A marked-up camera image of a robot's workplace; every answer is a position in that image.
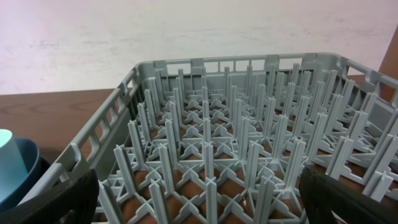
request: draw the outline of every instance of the gray dish rack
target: gray dish rack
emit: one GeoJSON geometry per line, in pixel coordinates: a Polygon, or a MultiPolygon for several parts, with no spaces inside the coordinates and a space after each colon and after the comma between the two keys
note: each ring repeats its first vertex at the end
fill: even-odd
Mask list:
{"type": "Polygon", "coordinates": [[[391,188],[398,181],[398,94],[390,101],[381,99],[383,85],[398,89],[397,80],[329,53],[142,62],[22,202],[59,180],[95,169],[100,186],[96,213],[105,214],[109,223],[135,223],[148,214],[159,223],[181,223],[189,215],[218,223],[230,214],[245,223],[300,223],[306,215],[296,186],[306,164],[363,185],[363,194],[374,200],[398,200],[398,189],[391,188]],[[282,68],[297,59],[301,63],[282,68]],[[365,74],[362,85],[347,77],[349,68],[365,74]],[[102,136],[96,133],[98,126],[102,136]],[[81,147],[86,141],[91,153],[85,159],[81,147]],[[353,174],[347,162],[366,173],[353,174]],[[243,179],[236,175],[238,169],[243,179]],[[139,170],[147,174],[138,184],[134,173],[139,170]],[[175,170],[183,173],[178,182],[175,170]],[[227,179],[244,190],[218,193],[227,179]],[[203,193],[180,195],[177,189],[188,181],[203,193]],[[145,187],[152,198],[139,195],[145,187]],[[174,218],[165,206],[170,195],[183,204],[174,218]],[[133,196],[141,206],[125,220],[121,205],[133,196]],[[243,199],[250,214],[240,203],[243,199]],[[296,213],[284,200],[290,200],[296,213]],[[197,209],[201,203],[209,208],[206,215],[197,209]],[[224,207],[220,212],[218,203],[224,207]],[[274,210],[285,218],[268,219],[274,210]]]}

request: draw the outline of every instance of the wall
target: wall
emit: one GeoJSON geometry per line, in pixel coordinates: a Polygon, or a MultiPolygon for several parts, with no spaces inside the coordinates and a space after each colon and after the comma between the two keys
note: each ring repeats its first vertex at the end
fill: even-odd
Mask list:
{"type": "Polygon", "coordinates": [[[114,88],[145,60],[334,52],[377,70],[396,0],[0,0],[0,94],[114,88]]]}

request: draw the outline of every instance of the plastic dish rack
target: plastic dish rack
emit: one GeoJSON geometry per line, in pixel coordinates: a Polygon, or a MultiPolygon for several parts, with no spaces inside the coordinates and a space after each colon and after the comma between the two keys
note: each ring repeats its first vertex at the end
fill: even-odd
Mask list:
{"type": "Polygon", "coordinates": [[[374,200],[398,200],[398,96],[381,99],[383,85],[398,81],[335,54],[143,62],[23,201],[92,168],[94,222],[300,223],[297,184],[311,164],[374,200]],[[294,59],[301,63],[282,68],[294,59]],[[366,75],[361,86],[347,79],[350,67],[366,75]],[[353,174],[349,163],[366,172],[353,174]]]}

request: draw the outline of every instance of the cup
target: cup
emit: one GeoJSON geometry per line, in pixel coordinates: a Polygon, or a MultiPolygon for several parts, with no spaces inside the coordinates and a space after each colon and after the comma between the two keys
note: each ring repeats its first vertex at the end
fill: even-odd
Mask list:
{"type": "Polygon", "coordinates": [[[27,177],[27,170],[12,132],[0,129],[0,203],[27,177]]]}

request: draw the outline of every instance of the dark blue bowl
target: dark blue bowl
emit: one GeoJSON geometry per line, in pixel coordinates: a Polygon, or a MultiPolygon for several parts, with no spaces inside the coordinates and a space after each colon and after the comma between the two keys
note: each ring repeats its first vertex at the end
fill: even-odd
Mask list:
{"type": "Polygon", "coordinates": [[[18,205],[48,168],[49,163],[40,158],[39,148],[26,138],[15,138],[28,175],[21,185],[0,202],[0,213],[18,205]]]}

